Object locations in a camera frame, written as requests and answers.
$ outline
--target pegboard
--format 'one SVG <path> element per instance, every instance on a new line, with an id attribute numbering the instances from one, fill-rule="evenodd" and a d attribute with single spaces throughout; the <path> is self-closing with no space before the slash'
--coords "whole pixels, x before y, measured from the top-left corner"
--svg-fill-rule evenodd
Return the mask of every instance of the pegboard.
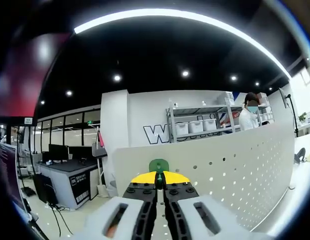
<path id="1" fill-rule="evenodd" d="M 200 195 L 212 196 L 236 215 L 241 226 L 251 230 L 290 184 L 294 129 L 291 112 L 285 114 L 284 121 L 247 131 L 120 148 L 113 155 L 118 193 L 122 196 L 132 178 L 148 172 L 151 160 L 165 159 L 171 172 L 189 178 Z"/>

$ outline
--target yellow part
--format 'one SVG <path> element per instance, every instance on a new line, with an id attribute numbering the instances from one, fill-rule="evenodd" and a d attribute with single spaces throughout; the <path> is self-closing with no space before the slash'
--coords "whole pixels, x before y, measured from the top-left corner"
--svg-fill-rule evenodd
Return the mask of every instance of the yellow part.
<path id="1" fill-rule="evenodd" d="M 130 182 L 137 184 L 155 184 L 156 171 L 151 171 L 134 177 Z"/>
<path id="2" fill-rule="evenodd" d="M 183 176 L 182 174 L 171 172 L 171 171 L 163 171 L 165 176 L 166 184 L 181 184 L 188 183 L 190 180 Z"/>

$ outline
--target floor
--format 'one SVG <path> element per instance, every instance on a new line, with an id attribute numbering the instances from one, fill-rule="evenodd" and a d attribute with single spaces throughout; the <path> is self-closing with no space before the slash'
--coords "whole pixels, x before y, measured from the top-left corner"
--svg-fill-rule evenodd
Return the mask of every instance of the floor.
<path id="1" fill-rule="evenodd" d="M 295 139 L 295 152 L 297 153 L 302 147 L 306 148 L 307 156 L 310 153 L 310 134 Z M 35 189 L 34 183 L 30 179 L 26 179 L 24 184 L 33 190 Z M 254 230 L 254 232 L 263 232 L 276 237 L 298 211 L 299 206 L 308 193 L 309 187 L 310 162 L 301 163 L 299 165 L 295 164 L 290 182 L 290 188 L 292 188 L 292 190 L 289 189 L 287 191 L 274 211 Z M 63 211 L 61 214 L 63 215 L 69 229 L 75 233 L 83 229 L 87 216 L 96 211 L 108 200 L 109 198 L 101 198 L 97 196 L 92 201 L 86 202 L 79 209 Z M 39 200 L 37 195 L 27 197 L 27 201 L 29 202 L 32 212 L 38 215 L 37 224 L 42 231 L 50 240 L 58 239 L 59 230 L 52 209 L 47 208 L 46 205 Z M 56 212 L 56 216 L 61 228 L 61 236 L 70 237 L 71 234 L 58 212 Z M 156 231 L 158 231 L 158 233 L 167 232 L 168 229 L 165 229 L 167 227 L 165 222 L 163 224 L 162 219 L 157 219 L 157 221 L 159 221 L 158 224 L 156 224 L 158 227 L 154 228 L 153 233 L 156 233 Z M 168 239 L 171 239 L 169 233 L 165 233 L 165 235 Z"/>
<path id="2" fill-rule="evenodd" d="M 35 190 L 34 183 L 30 179 L 25 179 L 24 184 L 26 187 L 30 187 Z M 38 216 L 37 224 L 41 230 L 46 234 L 50 240 L 59 239 L 59 228 L 57 226 L 56 219 L 54 217 L 53 211 L 51 208 L 46 207 L 37 195 L 26 197 L 28 204 L 31 208 L 32 213 Z M 67 223 L 69 229 L 75 233 L 80 231 L 85 224 L 86 217 L 96 211 L 100 206 L 102 206 L 109 198 L 103 198 L 96 196 L 93 200 L 87 201 L 83 206 L 77 210 L 67 211 L 64 210 L 61 212 L 65 222 Z M 60 214 L 55 212 L 59 226 L 61 229 L 61 237 L 70 237 Z"/>

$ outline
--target face mask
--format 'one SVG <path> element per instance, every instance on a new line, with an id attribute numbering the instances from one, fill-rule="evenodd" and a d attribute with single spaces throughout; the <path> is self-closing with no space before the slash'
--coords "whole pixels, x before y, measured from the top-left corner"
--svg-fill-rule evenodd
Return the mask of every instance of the face mask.
<path id="1" fill-rule="evenodd" d="M 248 106 L 247 109 L 251 112 L 251 113 L 256 113 L 258 106 Z"/>

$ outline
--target led light strip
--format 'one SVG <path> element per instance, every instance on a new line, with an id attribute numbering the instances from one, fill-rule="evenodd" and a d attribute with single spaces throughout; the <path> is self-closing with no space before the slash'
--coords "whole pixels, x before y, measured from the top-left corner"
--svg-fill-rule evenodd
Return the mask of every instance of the led light strip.
<path id="1" fill-rule="evenodd" d="M 289 72 L 286 71 L 285 67 L 276 59 L 276 57 L 274 57 L 273 54 L 271 54 L 265 47 L 263 47 L 253 38 L 251 38 L 250 36 L 243 33 L 242 31 L 224 22 L 218 21 L 208 16 L 193 13 L 193 12 L 181 11 L 181 10 L 175 10 L 175 9 L 163 9 L 163 8 L 145 8 L 145 9 L 136 9 L 136 10 L 129 10 L 129 11 L 120 11 L 117 13 L 109 14 L 109 15 L 102 16 L 94 20 L 88 21 L 78 27 L 75 27 L 74 31 L 76 34 L 79 34 L 87 29 L 96 27 L 101 24 L 105 24 L 105 23 L 109 23 L 109 22 L 113 22 L 113 21 L 121 20 L 121 19 L 128 19 L 128 18 L 134 18 L 134 17 L 146 17 L 146 16 L 167 16 L 167 17 L 191 19 L 191 20 L 214 25 L 218 28 L 224 29 L 232 34 L 237 35 L 238 37 L 244 39 L 245 41 L 249 42 L 257 49 L 259 49 L 262 53 L 264 53 L 267 57 L 269 57 L 283 71 L 283 73 L 288 77 L 288 79 L 292 79 Z"/>

